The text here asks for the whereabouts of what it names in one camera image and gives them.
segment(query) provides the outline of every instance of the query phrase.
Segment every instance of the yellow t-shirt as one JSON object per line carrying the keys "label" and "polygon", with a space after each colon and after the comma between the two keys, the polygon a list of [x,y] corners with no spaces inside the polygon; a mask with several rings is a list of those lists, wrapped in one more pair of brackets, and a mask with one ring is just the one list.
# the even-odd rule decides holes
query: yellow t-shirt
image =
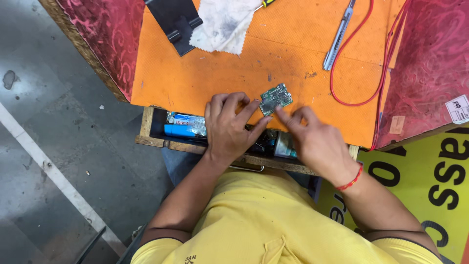
{"label": "yellow t-shirt", "polygon": [[143,245],[131,264],[441,263],[413,242],[369,242],[314,210],[283,171],[222,175],[192,238]]}

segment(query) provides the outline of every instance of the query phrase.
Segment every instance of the white cloth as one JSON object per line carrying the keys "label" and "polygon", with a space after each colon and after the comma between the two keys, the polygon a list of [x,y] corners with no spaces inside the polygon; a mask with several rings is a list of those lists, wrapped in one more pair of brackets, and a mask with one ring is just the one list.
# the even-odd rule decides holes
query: white cloth
{"label": "white cloth", "polygon": [[192,32],[189,44],[202,50],[241,54],[246,30],[261,0],[201,0],[199,17],[204,22]]}

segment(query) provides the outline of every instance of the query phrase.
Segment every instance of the orange work mat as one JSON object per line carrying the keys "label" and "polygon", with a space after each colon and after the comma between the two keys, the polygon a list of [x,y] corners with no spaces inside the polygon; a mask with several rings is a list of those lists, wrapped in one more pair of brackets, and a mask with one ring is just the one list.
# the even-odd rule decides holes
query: orange work mat
{"label": "orange work mat", "polygon": [[[386,34],[400,2],[376,0],[368,22],[342,52],[334,90],[343,101],[362,102],[376,91]],[[196,8],[199,3],[194,0]],[[131,103],[203,116],[214,94],[243,91],[260,99],[262,93],[285,83],[293,99],[286,111],[309,105],[322,122],[338,127],[347,143],[369,148],[377,98],[359,107],[338,103],[330,94],[330,72],[322,69],[348,4],[348,0],[276,0],[254,14],[240,57],[197,48],[180,57],[145,8]],[[369,6],[369,1],[355,3],[345,39]],[[385,93],[389,80],[388,74]],[[262,116],[258,109],[249,123]],[[286,131],[274,117],[268,127]]]}

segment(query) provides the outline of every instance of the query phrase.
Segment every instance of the green circuit board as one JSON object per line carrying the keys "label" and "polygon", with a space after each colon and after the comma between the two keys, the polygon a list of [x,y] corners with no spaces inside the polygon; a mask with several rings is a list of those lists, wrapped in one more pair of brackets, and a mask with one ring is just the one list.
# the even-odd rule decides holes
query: green circuit board
{"label": "green circuit board", "polygon": [[287,106],[293,102],[291,94],[287,91],[284,83],[277,85],[261,95],[261,108],[264,116],[269,116],[275,112],[276,106]]}

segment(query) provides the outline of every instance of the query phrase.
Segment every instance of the hand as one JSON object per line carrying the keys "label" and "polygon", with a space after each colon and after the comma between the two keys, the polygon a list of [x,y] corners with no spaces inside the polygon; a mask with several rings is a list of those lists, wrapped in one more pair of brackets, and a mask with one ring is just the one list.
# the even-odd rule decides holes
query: hand
{"label": "hand", "polygon": [[[236,114],[239,102],[246,106]],[[208,139],[205,155],[226,167],[243,155],[272,120],[271,116],[265,116],[250,131],[244,128],[259,104],[257,99],[250,102],[243,92],[214,95],[212,101],[205,106]]]}
{"label": "hand", "polygon": [[340,131],[321,123],[311,108],[304,106],[293,113],[285,113],[281,107],[275,112],[293,135],[298,159],[335,187],[353,180],[360,169],[348,153]]}

